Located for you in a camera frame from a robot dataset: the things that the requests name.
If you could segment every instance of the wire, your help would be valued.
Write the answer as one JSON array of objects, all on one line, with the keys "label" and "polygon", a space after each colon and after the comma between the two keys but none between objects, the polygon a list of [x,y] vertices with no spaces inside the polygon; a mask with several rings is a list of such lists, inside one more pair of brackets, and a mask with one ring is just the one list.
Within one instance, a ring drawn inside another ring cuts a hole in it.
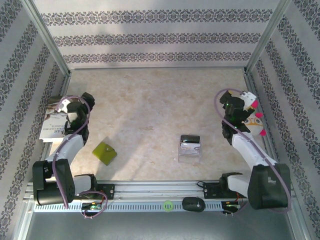
[{"label": "wire", "polygon": [[240,194],[239,194],[237,191],[236,191],[235,193],[236,193],[236,200],[235,200],[235,202],[237,202],[239,199],[241,199],[242,202],[243,202],[244,200],[242,199],[242,197],[240,196]]},{"label": "wire", "polygon": [[238,192],[236,193],[236,195],[237,195],[236,201],[238,201],[238,204],[240,205],[240,208],[241,208],[242,204],[244,203],[244,199],[240,196],[240,194]]},{"label": "wire", "polygon": [[287,213],[290,211],[291,209],[291,206],[292,206],[292,202],[291,202],[291,196],[290,196],[290,192],[288,190],[288,187],[285,183],[285,181],[283,180],[283,178],[280,176],[280,174],[278,173],[278,171],[276,170],[276,168],[271,164],[271,162],[268,160],[267,156],[258,148],[258,146],[247,136],[245,135],[243,132],[241,132],[239,129],[235,128],[230,122],[228,122],[227,120],[225,120],[224,116],[220,113],[219,111],[219,108],[218,108],[218,104],[217,104],[217,99],[218,99],[218,96],[219,94],[221,94],[222,92],[225,92],[225,91],[234,91],[234,92],[237,92],[237,93],[242,93],[242,91],[238,90],[238,89],[233,89],[233,88],[225,88],[225,89],[222,89],[220,90],[214,97],[214,107],[215,107],[215,110],[217,112],[217,114],[221,117],[222,121],[225,122],[227,125],[229,125],[232,129],[234,129],[238,134],[240,134],[242,137],[244,137],[244,139],[246,139],[253,147],[254,149],[258,152],[258,154],[263,158],[263,160],[270,166],[270,168],[272,169],[272,171],[274,172],[274,174],[276,175],[276,177],[279,179],[284,191],[285,191],[285,194],[286,194],[286,197],[287,197],[287,200],[288,200],[288,206],[286,209],[284,209],[283,211],[277,211],[277,210],[273,210],[273,212],[276,212],[276,213]]},{"label": "wire", "polygon": [[196,183],[197,185],[198,185],[198,187],[200,187],[200,188],[204,188],[204,184],[205,184],[205,182],[204,181],[198,181],[197,183]]},{"label": "wire", "polygon": [[57,157],[59,155],[59,152],[62,150],[62,148],[66,145],[67,142],[70,141],[70,139],[72,139],[77,133],[79,133],[88,123],[89,123],[89,118],[90,118],[90,107],[88,105],[88,103],[82,98],[82,97],[79,97],[79,96],[67,96],[67,97],[63,97],[60,102],[58,103],[57,105],[57,108],[60,106],[60,104],[62,103],[63,100],[66,100],[66,99],[79,99],[80,101],[83,101],[84,104],[86,105],[86,107],[88,108],[88,117],[85,121],[85,123],[78,129],[76,130],[70,137],[68,137],[66,140],[64,140],[60,145],[59,147],[57,148],[57,150],[55,151],[55,154],[54,154],[54,157],[53,157],[53,160],[52,160],[52,171],[53,171],[53,175],[55,176],[55,180],[56,180],[56,184],[59,188],[59,191],[60,191],[60,194],[62,196],[62,200],[63,200],[63,205],[65,207],[65,209],[68,209],[69,208],[69,203],[68,203],[68,199],[67,199],[67,195],[65,193],[65,190],[61,184],[61,181],[58,177],[58,173],[57,173],[57,169],[56,169],[56,160],[57,160]]},{"label": "wire", "polygon": [[83,195],[83,194],[100,194],[100,195],[102,195],[102,202],[103,202],[103,199],[105,198],[105,205],[95,215],[93,215],[93,216],[86,215],[87,210],[84,210],[83,212],[81,212],[81,214],[84,216],[85,219],[93,219],[93,218],[99,216],[102,212],[104,212],[106,210],[107,205],[108,205],[108,196],[103,191],[83,191],[83,192],[79,193],[79,195]]},{"label": "wire", "polygon": [[105,200],[105,196],[102,195],[102,200],[99,204],[102,204],[104,202],[104,200]]},{"label": "wire", "polygon": [[229,213],[229,214],[231,214],[232,217],[234,217],[234,213],[233,213],[232,211],[223,209],[223,211],[222,211],[222,214],[223,214],[223,215],[224,215],[224,212],[226,212],[226,213],[225,213],[225,216],[227,216],[227,213]]}]

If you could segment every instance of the white plastic part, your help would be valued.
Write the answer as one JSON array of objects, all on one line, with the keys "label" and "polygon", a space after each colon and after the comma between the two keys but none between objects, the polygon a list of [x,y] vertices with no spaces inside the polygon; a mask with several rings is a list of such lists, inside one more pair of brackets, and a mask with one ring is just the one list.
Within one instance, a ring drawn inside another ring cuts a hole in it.
[{"label": "white plastic part", "polygon": [[249,91],[243,91],[240,94],[240,98],[244,101],[243,109],[246,110],[254,103],[257,97]]},{"label": "white plastic part", "polygon": [[85,176],[75,176],[73,178],[75,195],[88,191],[91,188],[91,177]]},{"label": "white plastic part", "polygon": [[[67,139],[71,136],[71,134],[66,135],[63,138],[63,141],[67,141]],[[64,145],[64,147],[61,149],[61,151],[59,152],[58,155],[58,159],[68,159],[69,165],[71,165],[73,159],[75,158],[75,156],[77,155],[77,153],[80,151],[80,149],[82,149],[82,147],[84,146],[84,140],[82,138],[81,135],[77,134],[75,135],[73,138],[71,138],[69,140],[68,143],[66,143]],[[54,156],[56,154],[56,151],[54,151],[46,160],[48,162],[52,162],[54,160]]]},{"label": "white plastic part", "polygon": [[67,105],[71,103],[70,99],[64,99],[58,106],[58,112],[68,112]]},{"label": "white plastic part", "polygon": [[246,172],[243,175],[228,176],[227,181],[229,189],[231,191],[238,192],[247,198],[250,177],[250,172]]},{"label": "white plastic part", "polygon": [[68,113],[69,122],[72,123],[74,120],[78,118],[78,114],[76,112]]},{"label": "white plastic part", "polygon": [[[275,165],[277,162],[269,157],[265,151],[256,143],[253,136],[249,132],[243,132],[252,142],[256,144],[259,150],[264,153],[267,159],[270,161],[272,165]],[[240,134],[234,134],[232,137],[232,146],[239,151],[242,155],[246,163],[249,165],[250,169],[252,170],[254,166],[263,165],[269,166],[268,163],[259,155],[258,151],[254,148],[254,146],[246,140]]]}]

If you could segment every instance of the metal frame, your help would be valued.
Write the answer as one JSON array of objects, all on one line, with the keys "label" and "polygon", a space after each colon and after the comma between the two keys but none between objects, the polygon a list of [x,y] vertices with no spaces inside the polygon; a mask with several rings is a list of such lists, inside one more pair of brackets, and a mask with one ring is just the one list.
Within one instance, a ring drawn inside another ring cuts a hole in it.
[{"label": "metal frame", "polygon": [[[116,202],[164,202],[170,200],[172,202],[180,202],[185,197],[204,197],[203,189],[197,186],[195,180],[180,180],[180,181],[112,181],[98,180],[99,184],[115,184],[113,200],[110,203]],[[217,180],[206,180],[210,183],[218,183]],[[33,202],[33,183],[27,184],[23,201]],[[204,201],[234,201],[234,198],[225,199],[204,199]]]},{"label": "metal frame", "polygon": [[91,71],[91,70],[112,70],[112,69],[222,69],[222,70],[232,70],[232,69],[243,69],[244,66],[125,66],[125,67],[82,67],[82,68],[74,68],[72,71]]},{"label": "metal frame", "polygon": [[13,229],[12,240],[25,240],[27,237],[28,229],[34,213],[34,200],[33,196],[28,200],[23,200],[19,211],[17,222]]},{"label": "metal frame", "polygon": [[62,56],[60,50],[58,49],[53,37],[51,36],[41,14],[39,13],[35,3],[33,0],[21,0],[23,7],[25,8],[26,12],[30,16],[31,20],[33,21],[34,25],[38,29],[40,36],[42,37],[44,43],[50,50],[54,60],[58,64],[60,70],[62,71],[63,75],[68,75],[70,70],[67,66],[67,63]]},{"label": "metal frame", "polygon": [[270,21],[268,22],[265,30],[263,31],[253,53],[246,65],[246,72],[250,73],[254,68],[256,62],[258,61],[262,51],[264,50],[265,46],[267,45],[272,33],[276,29],[280,19],[284,15],[289,3],[291,0],[280,0],[279,4],[276,6]]},{"label": "metal frame", "polygon": [[65,81],[64,81],[62,91],[60,92],[60,95],[61,95],[61,96],[64,96],[64,95],[67,94],[71,76],[72,76],[72,72],[70,72],[67,76],[65,76],[66,79],[65,79]]},{"label": "metal frame", "polygon": [[311,240],[305,218],[297,198],[292,199],[292,209],[287,213],[295,239]]}]

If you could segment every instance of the beige marble floor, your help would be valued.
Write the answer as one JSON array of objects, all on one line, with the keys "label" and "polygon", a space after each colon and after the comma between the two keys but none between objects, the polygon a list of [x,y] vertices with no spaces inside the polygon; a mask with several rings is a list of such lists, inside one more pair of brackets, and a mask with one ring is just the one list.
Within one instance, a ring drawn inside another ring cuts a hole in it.
[{"label": "beige marble floor", "polygon": [[[246,89],[240,69],[73,71],[67,94],[88,92],[95,98],[89,139],[71,164],[73,175],[94,173],[99,180],[214,180],[222,173],[248,170],[223,138],[214,110],[215,93],[228,87]],[[200,164],[178,162],[181,134],[201,136]],[[92,154],[101,141],[118,153],[108,166]]]}]

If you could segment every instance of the black bracket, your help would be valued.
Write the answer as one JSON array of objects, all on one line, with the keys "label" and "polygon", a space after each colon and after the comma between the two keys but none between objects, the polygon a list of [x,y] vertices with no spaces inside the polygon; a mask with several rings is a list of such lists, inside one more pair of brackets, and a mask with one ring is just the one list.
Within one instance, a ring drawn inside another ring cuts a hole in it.
[{"label": "black bracket", "polygon": [[98,191],[104,192],[108,200],[113,200],[115,196],[115,185],[114,184],[98,184]]},{"label": "black bracket", "polygon": [[[96,190],[98,192],[104,192],[108,197],[108,200],[113,200],[115,196],[115,185],[114,184],[98,184]],[[83,194],[75,196],[76,200],[102,200],[101,194]]]},{"label": "black bracket", "polygon": [[231,175],[241,175],[239,172],[228,172],[222,174],[219,182],[202,182],[205,199],[236,199],[237,193],[228,188],[228,177]]},{"label": "black bracket", "polygon": [[206,182],[203,184],[204,199],[236,199],[237,193],[223,190],[219,182]]}]

